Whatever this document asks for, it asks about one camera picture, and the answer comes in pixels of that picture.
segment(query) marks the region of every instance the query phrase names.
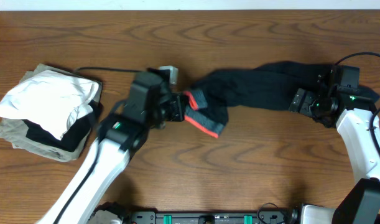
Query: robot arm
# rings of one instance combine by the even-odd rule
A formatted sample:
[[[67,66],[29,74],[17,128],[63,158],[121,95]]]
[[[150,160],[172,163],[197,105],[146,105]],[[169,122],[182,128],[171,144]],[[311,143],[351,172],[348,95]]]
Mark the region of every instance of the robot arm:
[[[97,139],[93,142],[85,161],[68,187],[38,223],[53,223],[56,220],[63,207],[67,204],[68,199],[73,195],[81,181],[85,178],[86,173],[90,170],[96,158],[97,145],[98,150],[100,150],[98,163],[86,182],[80,187],[79,191],[64,209],[59,223],[86,223],[88,221],[106,189],[129,164],[129,151],[121,150],[120,144],[110,139],[104,139],[100,144],[98,144]]]
[[[303,206],[301,224],[377,223],[380,128],[376,115],[380,109],[375,108],[372,99],[360,94],[358,77],[358,68],[334,65],[330,74],[320,77],[318,93],[299,89],[289,108],[327,128],[338,130],[345,142],[356,182],[336,209]]]
[[[145,143],[151,128],[162,129],[165,121],[183,121],[187,97],[172,93],[177,69],[139,72],[132,82],[122,114],[110,113],[68,187],[38,223],[87,223],[112,181],[126,168]]]

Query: green light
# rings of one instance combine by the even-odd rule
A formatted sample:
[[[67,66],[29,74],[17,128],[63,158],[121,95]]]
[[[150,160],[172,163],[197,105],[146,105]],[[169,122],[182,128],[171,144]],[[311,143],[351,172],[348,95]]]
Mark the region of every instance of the green light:
[[[244,216],[244,224],[252,224],[252,215]]]
[[[120,125],[121,125],[121,123],[117,124],[117,125],[115,126],[115,129],[118,129],[118,128],[120,127]]]
[[[164,224],[172,224],[172,216],[164,215]]]

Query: stack of folded clothes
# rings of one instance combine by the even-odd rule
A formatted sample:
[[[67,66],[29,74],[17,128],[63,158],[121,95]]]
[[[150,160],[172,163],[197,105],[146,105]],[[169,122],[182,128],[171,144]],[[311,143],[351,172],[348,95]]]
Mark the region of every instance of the stack of folded clothes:
[[[38,65],[0,102],[0,138],[56,161],[77,159],[100,115],[102,84]]]

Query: folded clothes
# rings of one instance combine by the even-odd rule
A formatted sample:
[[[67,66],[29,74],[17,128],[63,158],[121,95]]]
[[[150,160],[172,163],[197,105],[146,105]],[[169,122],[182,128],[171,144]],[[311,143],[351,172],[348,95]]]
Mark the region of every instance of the folded clothes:
[[[73,152],[65,151],[57,147],[48,146],[29,138],[26,138],[28,126],[20,119],[3,118],[0,122],[0,138],[11,142],[14,149],[25,149],[28,152],[54,159],[60,162],[67,162],[77,159],[83,150],[90,130],[85,133],[85,137],[77,145]]]
[[[48,131],[45,131],[39,124],[35,124],[29,120],[23,120],[28,126],[26,137],[35,142],[45,144],[46,146],[57,147],[64,151],[73,152],[77,149],[81,140],[87,135],[87,131],[94,126],[91,124],[93,118],[98,118],[100,115],[100,109],[95,105],[95,102],[90,102],[90,106],[93,108],[93,112],[78,119],[71,128],[64,134],[61,140],[53,137]]]
[[[61,140],[77,119],[93,111],[88,103],[98,88],[94,81],[46,70],[8,91],[0,117],[28,119]]]
[[[228,106],[288,110],[299,88],[317,91],[318,75],[330,70],[331,65],[296,62],[269,63],[253,70],[216,70],[184,92],[190,100],[185,120],[218,138],[228,122]],[[378,100],[378,94],[363,90],[363,96]]]
[[[37,73],[46,70],[82,78],[64,70],[39,64],[34,72],[26,72],[20,82],[24,82]],[[84,148],[91,127],[94,125],[91,121],[94,122],[94,119],[100,115],[98,103],[100,101],[102,83],[94,82],[98,84],[99,88],[90,103],[93,112],[77,119],[63,135],[61,141],[55,139],[48,131],[43,130],[38,124],[31,121],[6,118],[3,118],[0,122],[0,138],[11,142],[13,148],[25,149],[56,161],[66,162],[77,159]]]

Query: red sock trim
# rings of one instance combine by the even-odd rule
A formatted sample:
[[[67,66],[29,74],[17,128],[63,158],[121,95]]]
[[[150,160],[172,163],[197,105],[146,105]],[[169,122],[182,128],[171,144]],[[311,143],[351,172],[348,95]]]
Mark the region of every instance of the red sock trim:
[[[183,91],[183,94],[189,97],[189,101],[188,102],[189,102],[191,108],[193,110],[198,110],[199,109],[198,104],[195,101],[194,96],[192,95],[192,93],[190,91]]]
[[[184,115],[184,120],[190,122],[192,125],[194,125],[195,127],[197,127],[199,130],[203,131],[204,133],[207,133],[207,134],[209,134],[212,137],[219,138],[218,134],[214,133],[213,131],[207,130],[204,126],[200,125],[198,122],[196,122],[191,117],[189,117],[187,115]]]

